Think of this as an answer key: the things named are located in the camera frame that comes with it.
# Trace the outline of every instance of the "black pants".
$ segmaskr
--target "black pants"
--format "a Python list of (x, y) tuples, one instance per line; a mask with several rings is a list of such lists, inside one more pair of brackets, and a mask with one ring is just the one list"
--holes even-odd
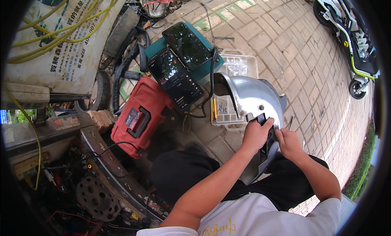
[[(310, 157), (328, 169), (325, 161)], [(154, 161), (152, 180), (162, 199), (173, 206), (187, 190), (219, 167), (216, 160), (205, 154), (171, 151)], [(288, 211), (314, 195), (304, 173), (281, 153), (277, 153), (265, 173), (271, 175), (248, 186), (237, 180), (222, 201), (236, 200), (249, 192), (260, 193), (269, 198), (279, 211)]]

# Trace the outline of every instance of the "black smartphone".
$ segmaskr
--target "black smartphone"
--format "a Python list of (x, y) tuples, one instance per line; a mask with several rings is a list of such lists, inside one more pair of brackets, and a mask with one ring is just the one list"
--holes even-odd
[(176, 23), (161, 34), (168, 41), (174, 53), (191, 71), (212, 58), (212, 49), (205, 47), (183, 22)]
[(147, 68), (181, 111), (204, 96), (202, 88), (168, 48), (152, 57)]

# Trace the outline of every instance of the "scooter tire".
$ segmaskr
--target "scooter tire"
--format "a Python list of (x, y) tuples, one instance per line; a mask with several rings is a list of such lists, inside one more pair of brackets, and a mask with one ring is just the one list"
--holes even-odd
[(356, 94), (354, 91), (356, 87), (361, 87), (361, 82), (353, 79), (349, 84), (349, 93), (355, 100), (360, 100), (365, 96), (366, 92), (360, 92), (359, 94)]
[(95, 81), (96, 84), (98, 84), (98, 92), (95, 98), (95, 102), (88, 109), (84, 104), (84, 100), (75, 101), (74, 105), (77, 113), (86, 113), (87, 111), (100, 111), (105, 109), (110, 87), (109, 77), (105, 72), (98, 71)]
[(314, 1), (314, 4), (312, 5), (312, 8), (314, 9), (314, 15), (316, 19), (325, 27), (333, 28), (335, 27), (334, 24), (331, 21), (326, 20), (323, 15), (321, 15), (321, 11), (325, 12), (325, 9), (322, 7), (322, 5), (318, 2), (318, 0)]

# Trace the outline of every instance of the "scooter fender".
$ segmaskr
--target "scooter fender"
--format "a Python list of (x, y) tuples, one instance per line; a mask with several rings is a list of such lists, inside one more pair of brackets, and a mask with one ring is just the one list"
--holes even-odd
[[(353, 78), (359, 82), (361, 82), (361, 84), (365, 84), (367, 80), (365, 80), (365, 77), (362, 77), (362, 76), (359, 76), (357, 74), (354, 74)], [(362, 91), (363, 92), (368, 92), (368, 86), (366, 86)]]
[(325, 3), (326, 3), (326, 4), (329, 4), (331, 7), (333, 7), (333, 9), (335, 10), (335, 13), (336, 13), (339, 17), (342, 17), (340, 10), (338, 9), (338, 7), (335, 5), (335, 3), (334, 3), (332, 0), (317, 0), (317, 1), (322, 5), (322, 7), (323, 7), (326, 11), (329, 11), (329, 12), (330, 12), (330, 10), (326, 7)]

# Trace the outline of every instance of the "white electric scooter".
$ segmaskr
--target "white electric scooter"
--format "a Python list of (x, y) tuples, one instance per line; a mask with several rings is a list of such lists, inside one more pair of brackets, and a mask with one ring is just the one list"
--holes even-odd
[(376, 51), (360, 14), (350, 0), (315, 0), (314, 14), (318, 21), (335, 34), (353, 71), (349, 92), (354, 99), (362, 99), (368, 91), (369, 80), (380, 75)]

